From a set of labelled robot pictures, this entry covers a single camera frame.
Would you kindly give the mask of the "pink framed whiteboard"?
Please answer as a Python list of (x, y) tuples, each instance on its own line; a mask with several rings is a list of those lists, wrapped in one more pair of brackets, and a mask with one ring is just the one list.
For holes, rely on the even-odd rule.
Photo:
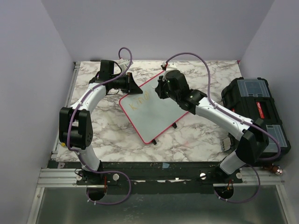
[(150, 144), (187, 114), (172, 99), (158, 97), (155, 88), (163, 74), (160, 72), (140, 85), (142, 94), (127, 94), (119, 100), (121, 109), (145, 144)]

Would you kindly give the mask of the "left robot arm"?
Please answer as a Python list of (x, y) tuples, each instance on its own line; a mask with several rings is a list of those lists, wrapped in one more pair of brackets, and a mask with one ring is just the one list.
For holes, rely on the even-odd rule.
[(59, 112), (59, 141), (77, 155), (82, 169), (88, 172), (88, 180), (93, 184), (101, 183), (104, 176), (101, 161), (92, 147), (91, 114), (112, 89), (128, 95), (143, 93), (134, 81), (133, 74), (128, 71), (131, 64), (131, 61), (123, 59), (119, 62), (101, 61), (100, 70), (89, 81), (83, 96), (72, 106), (63, 107)]

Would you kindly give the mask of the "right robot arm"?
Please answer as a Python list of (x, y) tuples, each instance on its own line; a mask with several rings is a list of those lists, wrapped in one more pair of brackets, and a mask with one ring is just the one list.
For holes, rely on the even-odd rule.
[(172, 99), (182, 110), (210, 120), (238, 141), (237, 148), (219, 163), (215, 171), (215, 178), (221, 183), (231, 179), (232, 173), (245, 164), (256, 163), (269, 144), (263, 120), (253, 121), (210, 101), (205, 93), (191, 89), (184, 74), (178, 70), (159, 76), (155, 91), (160, 99)]

